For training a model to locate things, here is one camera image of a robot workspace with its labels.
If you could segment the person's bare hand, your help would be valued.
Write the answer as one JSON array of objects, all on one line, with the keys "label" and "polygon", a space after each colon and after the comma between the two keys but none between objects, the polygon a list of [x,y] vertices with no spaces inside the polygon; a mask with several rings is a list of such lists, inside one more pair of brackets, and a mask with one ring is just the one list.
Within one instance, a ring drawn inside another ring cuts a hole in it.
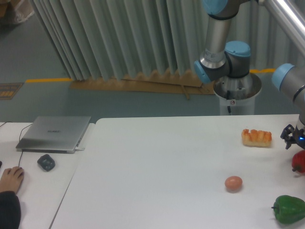
[{"label": "person's bare hand", "polygon": [[7,168],[0,178],[0,192],[11,191],[15,194],[20,189],[24,179],[24,169],[22,167]]}]

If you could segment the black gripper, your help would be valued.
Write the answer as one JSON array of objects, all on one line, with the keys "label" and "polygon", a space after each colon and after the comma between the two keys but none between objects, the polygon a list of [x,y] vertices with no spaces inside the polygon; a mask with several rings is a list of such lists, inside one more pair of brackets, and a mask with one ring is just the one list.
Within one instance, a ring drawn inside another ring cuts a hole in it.
[{"label": "black gripper", "polygon": [[293,144],[297,144],[299,147],[305,146],[305,130],[299,130],[297,127],[294,128],[291,124],[283,129],[280,137],[286,143],[286,150]]}]

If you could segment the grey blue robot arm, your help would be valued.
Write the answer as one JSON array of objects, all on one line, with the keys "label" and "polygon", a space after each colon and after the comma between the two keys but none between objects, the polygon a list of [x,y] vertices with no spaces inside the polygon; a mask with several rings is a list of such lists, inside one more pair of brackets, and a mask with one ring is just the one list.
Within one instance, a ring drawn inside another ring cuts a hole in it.
[{"label": "grey blue robot arm", "polygon": [[[250,73],[251,50],[247,43],[227,41],[232,18],[239,11],[240,0],[205,0],[209,15],[205,50],[194,68],[203,83],[213,83],[222,115],[252,115],[254,101],[262,89],[258,76]],[[260,0],[296,45],[305,51],[305,18],[290,0]],[[288,125],[281,138],[286,147],[305,146],[305,70],[285,63],[272,75],[272,83],[300,109],[296,125]]]}]

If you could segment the black sleeved forearm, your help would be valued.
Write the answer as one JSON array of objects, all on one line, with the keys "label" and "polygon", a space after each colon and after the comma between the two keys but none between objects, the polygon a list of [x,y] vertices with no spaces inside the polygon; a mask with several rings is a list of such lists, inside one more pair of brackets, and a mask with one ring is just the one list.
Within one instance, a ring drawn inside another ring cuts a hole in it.
[{"label": "black sleeved forearm", "polygon": [[21,220],[20,201],[13,191],[0,193],[0,228],[18,229]]}]

